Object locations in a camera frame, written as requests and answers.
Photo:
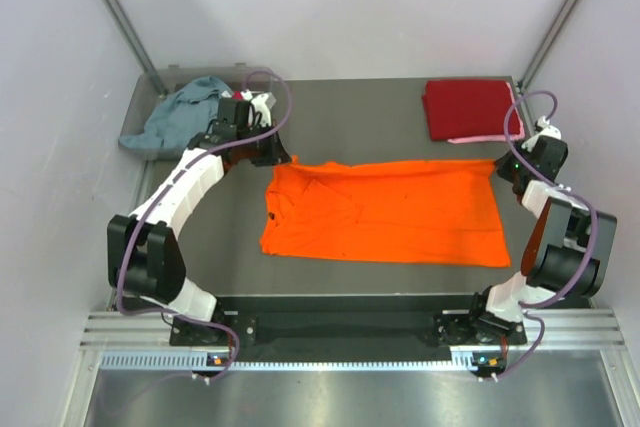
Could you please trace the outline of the orange t shirt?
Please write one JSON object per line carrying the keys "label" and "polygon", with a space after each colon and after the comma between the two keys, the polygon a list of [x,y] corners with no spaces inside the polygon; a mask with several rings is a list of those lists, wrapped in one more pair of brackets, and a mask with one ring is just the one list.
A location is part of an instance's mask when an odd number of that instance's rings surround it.
{"label": "orange t shirt", "polygon": [[480,160],[406,160],[273,170],[263,253],[323,260],[511,265],[490,177]]}

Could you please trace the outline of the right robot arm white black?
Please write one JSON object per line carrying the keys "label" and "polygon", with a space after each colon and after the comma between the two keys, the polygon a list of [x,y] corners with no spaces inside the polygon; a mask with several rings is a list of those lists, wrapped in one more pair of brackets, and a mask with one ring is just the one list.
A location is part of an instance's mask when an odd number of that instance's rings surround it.
{"label": "right robot arm white black", "polygon": [[496,173],[512,184],[520,204],[536,224],[524,250],[520,270],[509,280],[476,293],[466,314],[434,317],[436,334],[450,346],[526,342],[522,303],[551,299],[579,273],[569,297],[591,298],[601,288],[608,267],[617,218],[590,209],[566,188],[550,186],[568,157],[568,145],[548,127],[515,144],[515,151],[494,162]]}

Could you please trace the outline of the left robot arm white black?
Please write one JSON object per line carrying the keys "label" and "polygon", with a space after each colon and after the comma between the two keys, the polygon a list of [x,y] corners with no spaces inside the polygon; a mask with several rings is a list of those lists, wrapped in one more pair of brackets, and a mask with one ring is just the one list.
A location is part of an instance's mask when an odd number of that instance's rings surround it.
{"label": "left robot arm white black", "polygon": [[238,340],[217,297],[187,276],[181,230],[205,195],[242,161],[256,167],[290,162],[272,117],[270,92],[224,95],[205,131],[196,134],[177,166],[143,204],[107,226],[107,269],[115,306],[128,316],[170,314],[205,343]]}

